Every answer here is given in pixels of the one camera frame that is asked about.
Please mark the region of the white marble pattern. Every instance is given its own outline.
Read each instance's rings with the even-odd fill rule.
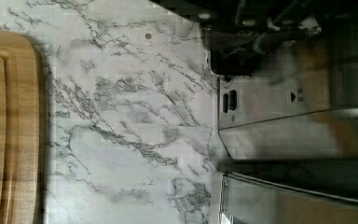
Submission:
[[[146,0],[0,0],[0,30],[44,60],[45,224],[207,223],[225,154],[197,24]]]

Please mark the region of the wooden cutting board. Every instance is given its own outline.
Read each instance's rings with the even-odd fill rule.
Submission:
[[[39,54],[0,31],[0,224],[39,223],[44,88]]]

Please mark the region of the gray marble veining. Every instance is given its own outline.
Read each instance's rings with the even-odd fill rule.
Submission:
[[[48,93],[44,223],[207,223],[223,146],[198,25],[146,0],[0,0]]]

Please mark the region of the screw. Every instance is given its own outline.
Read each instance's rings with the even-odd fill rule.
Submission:
[[[255,20],[252,20],[252,19],[243,20],[242,24],[244,26],[254,26],[255,25]]]
[[[283,22],[282,22],[283,25],[290,25],[290,24],[292,24],[292,23],[293,23],[292,20],[286,20],[286,21],[283,21]]]
[[[200,17],[200,19],[202,19],[202,20],[208,20],[208,19],[210,19],[212,16],[211,16],[211,14],[208,13],[208,12],[201,12],[201,13],[199,14],[199,17]]]
[[[339,15],[336,15],[336,19],[342,20],[342,19],[348,18],[349,16],[350,16],[350,15],[347,14],[347,13],[339,14]]]

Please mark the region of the stainless steel appliance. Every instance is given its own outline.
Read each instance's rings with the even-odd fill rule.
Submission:
[[[220,76],[210,224],[358,223],[358,1],[152,1]]]

